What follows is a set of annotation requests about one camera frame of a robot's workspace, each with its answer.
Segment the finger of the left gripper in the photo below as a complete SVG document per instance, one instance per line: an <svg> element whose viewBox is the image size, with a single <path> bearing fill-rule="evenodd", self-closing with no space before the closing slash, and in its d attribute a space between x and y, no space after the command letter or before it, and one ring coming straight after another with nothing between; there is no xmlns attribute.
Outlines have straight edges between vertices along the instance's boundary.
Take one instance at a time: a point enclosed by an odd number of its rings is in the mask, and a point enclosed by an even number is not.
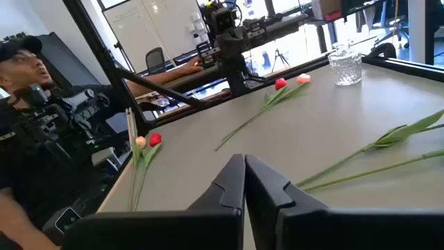
<svg viewBox="0 0 444 250"><path fill-rule="evenodd" d="M246 30L230 31L230 57L238 56L244 51L246 40Z"/></svg>
<svg viewBox="0 0 444 250"><path fill-rule="evenodd" d="M216 41L220 49L220 57L228 59L231 56L231 34L223 33L217 36Z"/></svg>

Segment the pink artificial tulip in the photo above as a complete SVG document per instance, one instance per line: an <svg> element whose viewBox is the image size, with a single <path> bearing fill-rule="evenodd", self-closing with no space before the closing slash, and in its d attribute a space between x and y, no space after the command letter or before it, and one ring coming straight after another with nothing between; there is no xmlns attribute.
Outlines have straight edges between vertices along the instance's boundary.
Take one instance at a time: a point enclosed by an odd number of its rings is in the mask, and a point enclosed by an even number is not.
<svg viewBox="0 0 444 250"><path fill-rule="evenodd" d="M272 105L272 107L274 107L274 106L276 106L279 103L282 103L284 101L290 100L292 98L296 98L298 95L300 95L302 93L303 90L305 90L305 88L309 85L310 82L311 82L311 76L308 75L308 74L301 74L301 75L297 76L296 77L296 84L295 85L289 85L287 83L287 87L288 87L287 92L285 94L283 94L277 100L277 103L275 105Z"/></svg>

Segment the cream artificial tulip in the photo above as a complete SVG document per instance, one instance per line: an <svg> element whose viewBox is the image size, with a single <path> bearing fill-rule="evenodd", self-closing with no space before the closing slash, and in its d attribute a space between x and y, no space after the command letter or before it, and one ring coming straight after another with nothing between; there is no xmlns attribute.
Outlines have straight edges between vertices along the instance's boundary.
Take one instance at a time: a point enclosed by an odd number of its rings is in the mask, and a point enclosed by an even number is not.
<svg viewBox="0 0 444 250"><path fill-rule="evenodd" d="M402 162L397 162L397 163L394 163L394 164L386 166L386 167L380 167L380 168L373 169L373 170L370 170L370 171L367 171L367 172L358 173L358 174L355 174L355 175L352 175L352 176L346 176L346 177L339 178L339 179L336 179L336 180L333 180L333 181L329 181L329 182L326 182L326 183L321 183L319 185L308 187L308 188L305 188L305 192L317 190L319 188L325 188L327 186L335 185L335 184L338 184L338 183L343 183L343 182L346 182L346 181L351 181L351 180L354 180L354 179L357 179L357 178L369 176L371 174L376 174L376 173L388 171L388 170L391 170L391 169L395 169L396 167L401 167L401 166L409 165L409 164L412 164L412 163L419 162L421 160L427 160L427 159L430 159L430 158L440 158L440 157L444 157L444 149L440 149L440 150L436 150L436 151L430 151L430 152L424 153L421 156L418 156L416 158L412 158L412 159L409 159L409 160L406 160L406 161L402 161Z"/></svg>

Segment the short green flower stem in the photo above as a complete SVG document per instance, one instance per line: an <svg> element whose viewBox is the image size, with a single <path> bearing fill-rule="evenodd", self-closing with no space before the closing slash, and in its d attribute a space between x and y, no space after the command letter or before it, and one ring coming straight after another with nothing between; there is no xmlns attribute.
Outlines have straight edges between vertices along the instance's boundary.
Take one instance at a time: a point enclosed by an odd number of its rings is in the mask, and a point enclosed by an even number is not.
<svg viewBox="0 0 444 250"><path fill-rule="evenodd" d="M141 150L146 147L146 138L143 136L135 137L133 140L133 175L132 175L132 187L130 190L130 201L128 204L128 210L133 211L133 203L135 198L135 186L137 182L137 168L139 166L140 157L142 155Z"/></svg>

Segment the black artificial tulip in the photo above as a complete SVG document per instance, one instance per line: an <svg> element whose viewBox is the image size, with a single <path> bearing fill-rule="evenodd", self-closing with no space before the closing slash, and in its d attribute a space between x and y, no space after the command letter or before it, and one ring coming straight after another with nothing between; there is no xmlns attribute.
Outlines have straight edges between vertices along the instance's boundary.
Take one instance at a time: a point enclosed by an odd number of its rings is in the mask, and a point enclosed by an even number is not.
<svg viewBox="0 0 444 250"><path fill-rule="evenodd" d="M396 126L389 131L385 132L381 137L379 137L374 142L371 142L370 144L356 150L355 152L351 153L349 156L346 156L342 160L334 163L333 165L326 167L324 170L317 172L316 174L313 174L312 176L303 179L302 181L296 183L297 187L303 187L305 185L308 185L310 183L313 183L314 181L326 176L330 172L335 171L338 169L342 164L346 163L347 161L351 160L355 156L357 156L360 153L370 151L372 149L379 149L379 148L387 148L392 147L394 144L397 144L398 142L401 142L405 139L407 139L409 136L416 134L416 133L422 133L428 130L436 129L437 126L430 128L431 125L435 124L442 116L444 115L444 109L433 113L430 116L427 116L425 118L422 118L418 120L415 123L412 124L403 124L400 126Z"/></svg>

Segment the clear glass vase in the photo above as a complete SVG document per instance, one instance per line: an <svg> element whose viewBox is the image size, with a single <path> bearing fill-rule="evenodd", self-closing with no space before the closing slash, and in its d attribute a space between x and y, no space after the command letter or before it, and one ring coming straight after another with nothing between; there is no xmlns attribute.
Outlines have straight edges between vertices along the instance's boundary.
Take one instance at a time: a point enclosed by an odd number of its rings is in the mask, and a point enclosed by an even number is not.
<svg viewBox="0 0 444 250"><path fill-rule="evenodd" d="M362 56L351 44L350 40L333 44L334 50L327 57L339 86L354 85L362 80Z"/></svg>

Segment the black background desk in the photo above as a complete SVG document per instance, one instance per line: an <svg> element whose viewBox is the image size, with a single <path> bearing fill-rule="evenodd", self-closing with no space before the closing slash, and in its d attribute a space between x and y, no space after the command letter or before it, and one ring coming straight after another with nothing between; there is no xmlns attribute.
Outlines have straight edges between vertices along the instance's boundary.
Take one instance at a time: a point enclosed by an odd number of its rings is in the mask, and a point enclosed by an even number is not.
<svg viewBox="0 0 444 250"><path fill-rule="evenodd" d="M327 45L322 25L328 24L328 22L316 20L305 13L294 17L279 16L271 19L266 19L265 17L261 19L246 19L243 22L243 28L247 32L245 50L260 47L270 41L295 33L304 24L316 27L319 48L321 53L326 53Z"/></svg>

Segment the person's hand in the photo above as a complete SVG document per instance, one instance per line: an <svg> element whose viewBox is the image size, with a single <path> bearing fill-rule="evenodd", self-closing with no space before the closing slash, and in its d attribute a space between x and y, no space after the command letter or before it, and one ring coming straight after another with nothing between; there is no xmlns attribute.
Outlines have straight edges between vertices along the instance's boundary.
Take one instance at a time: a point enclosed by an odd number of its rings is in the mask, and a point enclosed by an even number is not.
<svg viewBox="0 0 444 250"><path fill-rule="evenodd" d="M186 76L190 74L195 74L197 72L201 72L204 70L204 67L201 65L200 58L195 57L190 61L188 61L187 63L185 63L179 70L182 75Z"/></svg>

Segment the black tripod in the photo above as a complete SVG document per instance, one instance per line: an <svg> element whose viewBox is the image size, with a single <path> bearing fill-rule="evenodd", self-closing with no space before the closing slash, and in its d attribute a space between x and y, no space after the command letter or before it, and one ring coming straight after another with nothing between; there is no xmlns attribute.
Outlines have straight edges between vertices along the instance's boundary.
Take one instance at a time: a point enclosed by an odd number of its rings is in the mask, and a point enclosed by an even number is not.
<svg viewBox="0 0 444 250"><path fill-rule="evenodd" d="M279 61L279 60L282 62L282 64L283 64L284 66L290 66L290 64L288 63L287 59L286 59L286 58L284 57L284 55L280 52L280 50L279 50L279 49L276 49L276 50L275 50L275 61L274 61L273 66L272 66L272 72L274 72L274 69L275 69L276 63L277 63L277 61Z"/></svg>

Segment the white board panel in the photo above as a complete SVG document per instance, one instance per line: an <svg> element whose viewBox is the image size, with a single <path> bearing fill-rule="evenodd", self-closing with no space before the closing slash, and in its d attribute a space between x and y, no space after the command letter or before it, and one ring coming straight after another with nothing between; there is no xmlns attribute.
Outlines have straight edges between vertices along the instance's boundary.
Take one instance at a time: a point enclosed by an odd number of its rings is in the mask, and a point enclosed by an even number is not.
<svg viewBox="0 0 444 250"><path fill-rule="evenodd" d="M154 48L171 60L209 40L196 0L126 0L103 14L137 73L147 70L146 54Z"/></svg>

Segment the black office chair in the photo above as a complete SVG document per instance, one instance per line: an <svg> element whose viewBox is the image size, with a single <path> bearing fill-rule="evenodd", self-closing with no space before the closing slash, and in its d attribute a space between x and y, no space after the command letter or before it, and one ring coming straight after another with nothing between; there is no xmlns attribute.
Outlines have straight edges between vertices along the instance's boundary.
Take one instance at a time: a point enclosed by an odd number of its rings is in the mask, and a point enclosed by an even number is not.
<svg viewBox="0 0 444 250"><path fill-rule="evenodd" d="M166 63L161 47L151 49L145 56L148 74L165 73Z"/></svg>

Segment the cardboard box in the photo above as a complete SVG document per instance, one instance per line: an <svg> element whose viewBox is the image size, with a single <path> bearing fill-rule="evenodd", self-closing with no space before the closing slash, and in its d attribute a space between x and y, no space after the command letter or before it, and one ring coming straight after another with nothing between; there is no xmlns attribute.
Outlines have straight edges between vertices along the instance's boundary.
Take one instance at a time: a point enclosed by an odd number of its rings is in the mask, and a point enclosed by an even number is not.
<svg viewBox="0 0 444 250"><path fill-rule="evenodd" d="M311 0L314 19L329 20L341 14L342 0Z"/></svg>

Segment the blue chair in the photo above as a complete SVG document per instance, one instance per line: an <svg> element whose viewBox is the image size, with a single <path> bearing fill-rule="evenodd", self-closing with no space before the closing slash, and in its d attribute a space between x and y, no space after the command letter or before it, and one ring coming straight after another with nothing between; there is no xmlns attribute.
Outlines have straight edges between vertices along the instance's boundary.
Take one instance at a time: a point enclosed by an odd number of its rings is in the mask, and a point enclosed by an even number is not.
<svg viewBox="0 0 444 250"><path fill-rule="evenodd" d="M397 38L398 42L405 39L403 47L408 49L410 46L408 17L407 0L384 0L377 21L379 28L384 29L386 34L378 37L373 46L377 47L389 38Z"/></svg>

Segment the person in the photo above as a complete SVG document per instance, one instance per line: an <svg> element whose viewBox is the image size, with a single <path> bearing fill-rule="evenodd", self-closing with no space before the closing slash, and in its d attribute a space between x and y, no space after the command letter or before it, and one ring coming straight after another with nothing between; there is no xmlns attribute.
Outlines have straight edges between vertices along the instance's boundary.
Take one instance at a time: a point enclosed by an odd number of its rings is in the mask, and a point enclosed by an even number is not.
<svg viewBox="0 0 444 250"><path fill-rule="evenodd" d="M49 94L68 94L54 84L37 53L22 49L0 62L0 88L9 94L34 83ZM97 195L108 182L109 176L91 162L65 167L46 149L27 151L15 137L0 142L0 234L23 250L58 250L43 225L57 210L83 194Z"/></svg>

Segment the person's black cap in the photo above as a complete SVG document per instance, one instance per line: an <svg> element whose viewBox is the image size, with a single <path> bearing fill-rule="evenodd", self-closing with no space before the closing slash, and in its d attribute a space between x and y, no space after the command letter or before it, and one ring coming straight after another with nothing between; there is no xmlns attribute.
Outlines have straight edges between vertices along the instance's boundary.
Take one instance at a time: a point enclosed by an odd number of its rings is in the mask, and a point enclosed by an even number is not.
<svg viewBox="0 0 444 250"><path fill-rule="evenodd" d="M42 42L32 35L16 37L6 42L0 42L0 63L11 59L22 49L32 53L39 53L42 50Z"/></svg>

